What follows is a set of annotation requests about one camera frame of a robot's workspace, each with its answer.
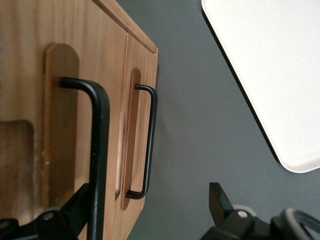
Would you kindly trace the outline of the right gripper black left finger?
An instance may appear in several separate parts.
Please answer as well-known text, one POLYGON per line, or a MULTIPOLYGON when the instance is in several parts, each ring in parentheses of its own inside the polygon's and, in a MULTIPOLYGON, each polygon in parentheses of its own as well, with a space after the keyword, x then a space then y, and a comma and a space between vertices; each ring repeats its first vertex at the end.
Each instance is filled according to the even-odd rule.
POLYGON ((59 210, 37 217, 36 235, 38 240, 77 240, 90 224, 90 185, 85 183, 59 210))

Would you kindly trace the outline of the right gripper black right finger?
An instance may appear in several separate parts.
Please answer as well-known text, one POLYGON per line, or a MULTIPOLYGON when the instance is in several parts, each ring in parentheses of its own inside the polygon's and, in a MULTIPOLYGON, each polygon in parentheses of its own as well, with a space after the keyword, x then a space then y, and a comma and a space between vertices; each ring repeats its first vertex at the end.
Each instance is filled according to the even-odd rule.
POLYGON ((244 209, 235 209, 218 182, 209 184, 209 211, 214 226, 204 235, 206 240, 248 240, 254 217, 244 209))

